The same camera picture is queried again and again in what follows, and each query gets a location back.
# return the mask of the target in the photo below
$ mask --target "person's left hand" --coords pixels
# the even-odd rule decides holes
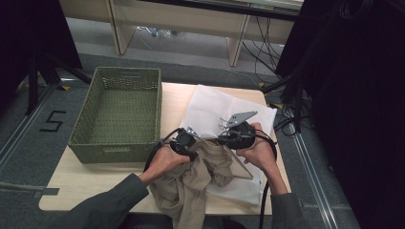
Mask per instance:
[[[149,168],[139,176],[146,185],[173,170],[176,166],[189,162],[190,157],[174,152],[168,144],[164,144],[153,157]]]

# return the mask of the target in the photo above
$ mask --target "tripod leg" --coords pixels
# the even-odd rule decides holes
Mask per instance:
[[[274,84],[272,84],[272,85],[270,85],[270,86],[268,86],[266,88],[263,88],[262,93],[266,94],[266,93],[269,93],[271,91],[274,91],[274,90],[286,85],[289,82],[289,80],[290,80],[290,76],[287,76],[287,77],[285,77],[283,79],[280,79],[278,82],[276,82],[276,83],[274,83]]]
[[[295,127],[295,131],[297,133],[301,133],[301,110],[303,107],[303,85],[301,84],[301,80],[298,82],[298,90],[297,95],[295,96],[295,110],[294,110],[294,117],[293,123]]]
[[[43,54],[45,59],[51,61],[55,66],[59,66],[62,69],[66,70],[67,72],[69,72],[70,74],[74,75],[75,77],[77,77],[78,79],[80,79],[81,81],[90,84],[92,82],[92,79],[90,77],[88,77],[87,75],[80,73],[79,71],[77,71],[76,69],[72,68],[71,66],[69,66],[68,64],[66,64],[65,62],[63,62],[62,60],[55,58],[53,56],[50,56],[48,54]]]
[[[26,115],[29,115],[32,110],[36,107],[36,103],[38,101],[38,75],[36,74],[36,58],[33,54],[30,58],[30,66],[29,66],[29,101],[28,101],[28,110]]]

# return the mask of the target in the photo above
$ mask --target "white cloth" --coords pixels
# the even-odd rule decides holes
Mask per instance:
[[[263,131],[269,134],[276,116],[275,109],[198,85],[188,104],[181,127],[190,126],[202,138],[217,137],[224,131],[221,128],[225,125],[222,119],[227,121],[234,114],[252,111],[258,113],[247,122],[260,122]],[[246,168],[253,175],[252,180],[234,178],[222,188],[209,184],[206,191],[220,197],[259,204],[263,172],[250,164],[246,165]]]

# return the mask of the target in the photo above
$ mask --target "metal clip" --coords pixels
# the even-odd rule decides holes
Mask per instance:
[[[232,117],[230,117],[229,120],[227,121],[226,128],[232,128],[232,127],[238,126],[238,125],[242,124],[244,121],[246,121],[249,118],[256,115],[257,113],[258,113],[257,111],[253,111],[253,112],[247,112],[247,113],[233,114]]]
[[[194,137],[202,138],[202,136],[201,136],[201,135],[197,135],[197,133],[196,133],[190,126],[187,127],[187,133],[188,133],[189,135],[194,136]]]

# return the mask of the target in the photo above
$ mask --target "gray floor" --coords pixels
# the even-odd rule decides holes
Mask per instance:
[[[274,82],[276,77],[242,49],[238,66],[229,67],[224,37],[208,36],[178,31],[170,37],[152,37],[146,30],[137,31],[126,54],[117,56],[111,28],[108,24],[68,19],[76,47],[83,63],[83,72],[92,76],[97,66],[158,67],[163,81],[257,89],[259,82]],[[250,41],[251,50],[256,48]],[[282,52],[282,46],[273,46]],[[62,77],[72,78],[60,71]],[[88,86],[80,81],[69,81],[68,91],[56,90],[46,101],[26,136],[15,149],[6,166],[0,170],[0,181],[13,184],[46,186],[53,173],[68,137],[72,131]],[[280,92],[266,95],[270,103],[278,103]],[[0,144],[3,146],[24,118],[27,108],[27,88],[23,88],[0,117]],[[58,116],[63,121],[56,133],[40,132],[52,128],[45,123],[51,111],[66,111]],[[293,192],[302,202],[303,212],[312,228],[326,228],[316,198],[309,184],[293,136],[276,133],[285,161],[288,179]],[[359,228],[333,172],[310,120],[303,121],[303,138],[310,158],[321,181],[339,228]],[[61,215],[38,209],[38,198],[33,191],[0,189],[0,228],[42,228]],[[246,228],[258,228],[257,216],[232,216]]]

